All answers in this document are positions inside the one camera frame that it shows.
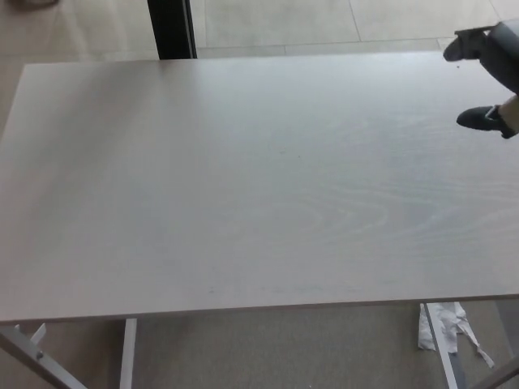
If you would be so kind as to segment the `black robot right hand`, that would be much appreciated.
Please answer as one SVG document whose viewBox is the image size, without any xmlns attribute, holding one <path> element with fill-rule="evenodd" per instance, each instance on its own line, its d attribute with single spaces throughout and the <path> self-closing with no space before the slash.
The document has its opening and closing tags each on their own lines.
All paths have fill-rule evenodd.
<svg viewBox="0 0 519 389">
<path fill-rule="evenodd" d="M 455 32 L 455 39 L 444 49 L 448 62 L 477 60 L 482 67 L 513 95 L 500 105 L 467 109 L 457 124 L 480 131 L 497 131 L 504 139 L 518 135 L 518 21 Z"/>
</svg>

